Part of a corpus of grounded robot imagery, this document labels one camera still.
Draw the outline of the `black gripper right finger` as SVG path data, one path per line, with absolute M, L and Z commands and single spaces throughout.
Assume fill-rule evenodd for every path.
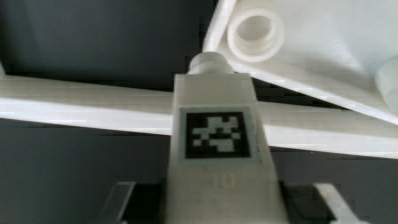
M 282 185 L 289 224 L 371 224 L 348 206 L 330 183 Z

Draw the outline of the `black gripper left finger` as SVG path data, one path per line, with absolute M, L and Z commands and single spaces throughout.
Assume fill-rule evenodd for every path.
M 88 224 L 161 224 L 161 184 L 117 182 Z

